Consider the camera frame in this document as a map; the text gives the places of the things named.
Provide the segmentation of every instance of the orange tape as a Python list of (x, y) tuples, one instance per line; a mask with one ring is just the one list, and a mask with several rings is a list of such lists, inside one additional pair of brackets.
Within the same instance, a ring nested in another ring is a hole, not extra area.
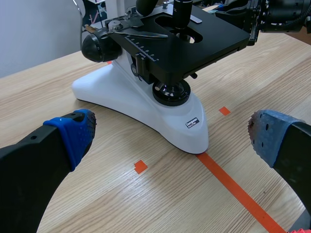
[(228, 115), (229, 113), (231, 113), (229, 111), (229, 109), (227, 109), (226, 107), (222, 107), (221, 109), (219, 109), (219, 112), (221, 112), (224, 116)]
[(286, 233), (207, 153), (197, 157), (268, 232)]
[(145, 165), (145, 163), (142, 160), (139, 160), (137, 163), (134, 164), (135, 165), (135, 171), (140, 174), (142, 173), (144, 170), (146, 170), (148, 168), (147, 165)]

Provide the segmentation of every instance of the wooden table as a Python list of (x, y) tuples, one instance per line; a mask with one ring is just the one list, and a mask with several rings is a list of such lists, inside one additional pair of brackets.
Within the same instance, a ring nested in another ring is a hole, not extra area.
[[(310, 62), (307, 44), (261, 34), (255, 46), (187, 78), (206, 110), (208, 154), (285, 230), (304, 207), (255, 154), (247, 122), (270, 108), (311, 123)], [(75, 109), (92, 110), (98, 122), (91, 150), (56, 191), (38, 232), (266, 232), (196, 156), (127, 116), (75, 99), (72, 82), (103, 65), (78, 52), (0, 79), (0, 147)], [(223, 106), (229, 115), (218, 111)], [(148, 166), (140, 175), (138, 160)]]

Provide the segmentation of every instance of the white microscope base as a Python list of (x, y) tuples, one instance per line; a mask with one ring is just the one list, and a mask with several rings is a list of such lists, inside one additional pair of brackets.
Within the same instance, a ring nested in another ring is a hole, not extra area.
[(191, 93), (186, 103), (165, 106), (154, 99), (152, 86), (131, 77), (118, 63), (113, 63), (79, 78), (72, 89), (77, 99), (128, 115), (185, 152), (205, 152), (208, 148), (207, 119), (199, 99)]

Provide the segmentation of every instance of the black microscope stage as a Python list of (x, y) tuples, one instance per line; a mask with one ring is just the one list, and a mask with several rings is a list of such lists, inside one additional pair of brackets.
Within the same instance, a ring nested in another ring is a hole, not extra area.
[(140, 59), (143, 58), (145, 80), (152, 74), (167, 85), (247, 46), (249, 33), (195, 6), (192, 7), (192, 15), (202, 20), (200, 24), (190, 21), (184, 30), (184, 33), (194, 38), (193, 44), (176, 36), (172, 17), (165, 13), (141, 19), (144, 25), (135, 30), (166, 34), (168, 38), (144, 38), (117, 33), (109, 36), (130, 53), (136, 63), (141, 63)]

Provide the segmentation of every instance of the blue gripper pad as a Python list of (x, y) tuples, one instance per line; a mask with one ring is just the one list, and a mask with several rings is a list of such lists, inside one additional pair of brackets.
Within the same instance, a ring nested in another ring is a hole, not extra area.
[(259, 110), (248, 122), (248, 133), (255, 152), (273, 167), (284, 135), (295, 122), (303, 122), (292, 116), (273, 110)]
[(79, 165), (93, 141), (96, 127), (95, 114), (90, 110), (80, 109), (74, 113), (84, 113), (84, 119), (77, 122), (71, 118), (55, 117), (43, 122), (43, 125), (52, 125), (59, 129), (71, 163), (71, 171)]

